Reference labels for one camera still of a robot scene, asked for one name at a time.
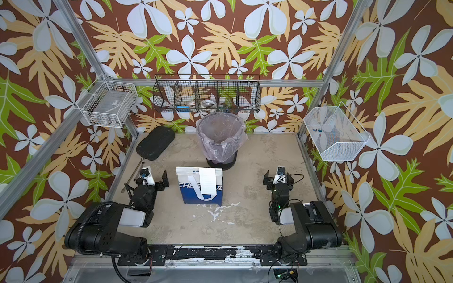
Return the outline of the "white paper receipt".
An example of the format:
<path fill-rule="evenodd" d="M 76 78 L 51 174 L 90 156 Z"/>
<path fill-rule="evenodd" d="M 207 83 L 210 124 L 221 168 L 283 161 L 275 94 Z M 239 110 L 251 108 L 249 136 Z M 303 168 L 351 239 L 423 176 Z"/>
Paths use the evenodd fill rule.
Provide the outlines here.
<path fill-rule="evenodd" d="M 216 170 L 214 168 L 199 168 L 199 180 L 203 195 L 217 195 Z"/>

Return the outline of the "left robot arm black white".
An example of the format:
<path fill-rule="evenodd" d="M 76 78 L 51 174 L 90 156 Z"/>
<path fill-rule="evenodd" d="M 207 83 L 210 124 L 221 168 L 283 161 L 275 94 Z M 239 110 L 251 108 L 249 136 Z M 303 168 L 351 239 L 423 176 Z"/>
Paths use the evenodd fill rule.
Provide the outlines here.
<path fill-rule="evenodd" d="M 119 226 L 147 228 L 154 216 L 157 194 L 169 187 L 167 172 L 153 181 L 151 169 L 144 167 L 137 187 L 125 184 L 129 204 L 105 201 L 90 205 L 64 237 L 65 247 L 81 255 L 130 257 L 144 261 L 149 254 L 147 240 L 119 232 Z"/>

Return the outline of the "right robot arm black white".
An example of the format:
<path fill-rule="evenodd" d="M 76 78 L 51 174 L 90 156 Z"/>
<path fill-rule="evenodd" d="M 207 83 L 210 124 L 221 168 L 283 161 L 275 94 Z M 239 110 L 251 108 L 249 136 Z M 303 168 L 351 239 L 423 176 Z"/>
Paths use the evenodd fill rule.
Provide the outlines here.
<path fill-rule="evenodd" d="M 293 234 L 277 239 L 277 258 L 340 247 L 342 235 L 325 204 L 319 200 L 305 204 L 299 199 L 291 199 L 294 184 L 296 181 L 285 167 L 278 167 L 274 176 L 266 172 L 263 177 L 263 185 L 271 192 L 268 204 L 271 221 L 278 226 L 293 225 L 295 229 Z"/>

